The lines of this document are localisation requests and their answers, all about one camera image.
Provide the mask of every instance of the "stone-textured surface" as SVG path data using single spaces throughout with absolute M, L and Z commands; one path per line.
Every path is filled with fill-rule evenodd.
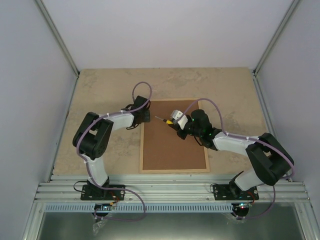
M 72 139 L 87 112 L 116 112 L 132 103 L 132 88 L 139 81 L 152 85 L 154 99 L 210 98 L 219 106 L 228 132 L 258 136 L 266 131 L 261 107 L 247 68 L 148 68 L 84 69 L 81 71 L 63 132 L 54 174 L 86 174 Z M 141 85 L 135 95 L 148 96 Z M 202 102 L 214 127 L 219 116 L 209 102 Z M 112 133 L 104 154 L 108 174 L 138 174 L 140 126 Z M 210 174 L 238 173 L 250 168 L 248 158 L 236 153 L 209 150 Z

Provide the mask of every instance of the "cable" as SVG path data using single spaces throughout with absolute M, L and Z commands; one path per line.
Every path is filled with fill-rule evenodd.
M 252 202 L 251 202 L 251 204 L 254 204 L 255 201 L 256 201 L 255 196 L 254 196 L 251 192 L 249 192 L 249 191 L 247 191 L 247 193 L 252 197 Z
M 79 192 L 79 193 L 85 194 L 84 191 L 81 191 L 81 190 L 76 189 L 76 184 L 77 184 L 77 183 L 86 183 L 86 182 L 87 182 L 87 181 L 76 181 L 75 184 L 73 184 L 73 189 L 74 189 L 75 191 Z
M 257 142 L 257 143 L 262 144 L 263 146 L 266 146 L 266 147 L 268 147 L 269 149 L 275 151 L 277 154 L 279 154 L 281 157 L 283 157 L 284 160 L 289 164 L 289 166 L 290 166 L 290 168 L 291 168 L 291 170 L 292 170 L 292 173 L 291 173 L 289 176 L 282 177 L 281 179 L 288 179 L 288 178 L 291 178 L 291 177 L 293 177 L 293 176 L 295 175 L 296 171 L 295 171 L 295 167 L 294 167 L 294 165 L 292 164 L 292 162 L 289 160 L 289 158 L 288 158 L 286 155 L 284 155 L 280 150 L 276 149 L 274 146 L 271 146 L 270 144 L 268 144 L 268 143 L 266 143 L 266 142 L 264 142 L 264 141 L 261 141 L 261 140 L 259 140 L 259 139 L 257 139 L 257 138 L 254 138 L 254 137 L 243 136 L 243 135 L 235 135 L 235 134 L 231 134 L 231 133 L 227 132 L 227 131 L 225 130 L 224 121 L 223 121 L 223 118 L 222 118 L 222 114 L 221 114 L 221 112 L 220 112 L 220 110 L 219 110 L 219 107 L 215 104 L 214 101 L 212 101 L 212 100 L 209 99 L 209 98 L 204 98 L 204 97 L 203 97 L 203 98 L 199 98 L 199 99 L 195 100 L 193 103 L 191 103 L 191 104 L 186 108 L 186 110 L 183 112 L 183 114 L 182 114 L 177 120 L 174 120 L 173 122 L 174 122 L 174 123 L 177 123 L 177 122 L 187 113 L 187 111 L 188 111 L 195 103 L 197 103 L 197 102 L 199 102 L 199 101 L 208 101 L 208 102 L 210 102 L 211 104 L 214 105 L 217 113 L 219 114 L 220 123 L 221 123 L 221 130 L 222 130 L 222 132 L 223 132 L 227 137 L 231 137 L 231 138 L 234 138 L 234 139 L 250 140 L 250 141 Z
M 194 137 L 195 141 L 199 144 L 199 146 L 203 146 L 203 145 L 198 141 L 198 139 L 196 138 L 196 136 L 193 136 L 193 137 Z
M 129 193 L 132 193 L 133 195 L 135 195 L 142 203 L 143 205 L 143 214 L 141 217 L 138 217 L 138 218 L 135 218 L 135 219 L 125 219 L 125 218 L 116 218 L 116 217 L 100 217 L 100 216 L 97 216 L 96 214 L 94 214 L 94 217 L 95 218 L 100 218 L 100 219 L 109 219 L 109 220 L 115 220 L 115 221 L 122 221 L 122 222 L 137 222 L 137 221 L 140 221 L 142 219 L 144 219 L 147 215 L 146 213 L 146 205 L 145 205 L 145 202 L 143 201 L 143 199 L 134 191 L 130 190 L 130 189 L 127 189 L 127 188 L 117 188 L 117 187 L 103 187 L 103 186 L 100 186 L 94 179 L 91 171 L 90 171 L 90 168 L 89 168 L 89 163 L 88 163 L 88 160 L 82 156 L 80 154 L 80 144 L 82 142 L 82 140 L 84 139 L 84 137 L 86 136 L 86 134 L 89 132 L 89 130 L 97 123 L 99 122 L 101 119 L 104 119 L 104 118 L 107 118 L 107 117 L 110 117 L 110 116 L 116 116 L 116 115 L 121 115 L 123 113 L 133 113 L 135 111 L 139 111 L 140 109 L 142 109 L 144 106 L 146 106 L 148 104 L 148 102 L 150 101 L 151 99 L 151 96 L 152 96 L 152 87 L 149 83 L 145 82 L 145 81 L 140 81 L 138 82 L 134 87 L 133 87 L 133 90 L 132 90 L 132 99 L 133 101 L 135 101 L 135 89 L 137 88 L 137 86 L 139 86 L 140 84 L 146 84 L 149 89 L 150 89 L 150 94 L 149 94 L 149 97 L 148 99 L 146 100 L 146 102 L 144 104 L 142 104 L 140 107 L 137 107 L 136 109 L 133 109 L 133 110 L 128 110 L 128 111 L 119 111 L 119 112 L 113 112 L 113 113 L 107 113 L 106 115 L 103 115 L 103 116 L 100 116 L 98 117 L 96 120 L 94 120 L 88 127 L 87 129 L 83 132 L 83 134 L 81 135 L 81 137 L 79 138 L 79 141 L 76 145 L 76 154 L 82 158 L 84 160 L 84 163 L 85 163 L 85 167 L 86 167 L 86 170 L 88 172 L 88 175 L 89 175 L 89 178 L 91 179 L 91 182 L 97 187 L 97 188 L 100 188 L 102 190 L 107 190 L 107 191 L 114 191 L 114 190 L 120 190 L 120 191 L 127 191 Z

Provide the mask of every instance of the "black mounting bracket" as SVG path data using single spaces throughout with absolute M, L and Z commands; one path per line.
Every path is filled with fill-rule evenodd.
M 125 189 L 126 186 L 122 184 L 107 184 L 106 188 Z M 80 199 L 83 201 L 122 201 L 125 199 L 126 191 L 124 190 L 103 190 L 93 185 L 89 181 L 82 186 L 82 194 Z
M 212 184 L 211 191 L 216 201 L 253 201 L 259 199 L 259 193 L 256 186 L 247 191 L 241 191 L 237 197 L 232 193 L 229 184 Z

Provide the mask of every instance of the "metal panel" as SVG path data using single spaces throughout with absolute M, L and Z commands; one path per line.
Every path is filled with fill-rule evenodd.
M 47 203 L 46 213 L 93 213 L 95 203 Z M 231 203 L 146 203 L 147 213 L 231 213 Z M 140 203 L 101 206 L 97 213 L 143 213 Z
M 41 229 L 44 217 L 44 204 L 34 203 L 23 233 L 23 240 L 35 240 Z
M 250 214 L 263 212 L 258 203 Z M 134 219 L 141 213 L 113 217 Z M 138 222 L 106 220 L 94 236 L 90 213 L 45 213 L 38 240 L 303 240 L 295 207 L 276 204 L 264 217 L 239 222 L 230 213 L 148 213 Z
M 309 203 L 295 203 L 295 208 L 305 239 L 319 240 L 319 226 L 311 205 Z

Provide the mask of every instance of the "cork surface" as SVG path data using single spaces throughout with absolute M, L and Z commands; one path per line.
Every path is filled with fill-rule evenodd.
M 177 132 L 155 116 L 169 119 L 174 110 L 184 110 L 193 100 L 152 101 L 150 122 L 141 128 L 141 173 L 205 173 L 209 172 L 206 162 L 207 148 L 199 146 L 192 136 L 184 140 L 177 138 Z M 186 113 L 199 109 L 194 104 Z
M 88 112 L 112 113 L 132 103 L 134 85 L 146 81 L 154 99 L 210 98 L 219 106 L 228 132 L 258 136 L 266 132 L 254 83 L 247 68 L 148 68 L 84 69 L 80 73 L 67 117 L 53 174 L 85 175 L 85 165 L 72 139 Z M 148 96 L 140 86 L 136 95 Z M 212 126 L 220 128 L 218 114 L 209 102 L 202 103 Z M 104 154 L 108 174 L 138 174 L 141 127 L 119 129 L 111 134 Z M 247 157 L 208 150 L 210 174 L 235 174 L 251 167 Z

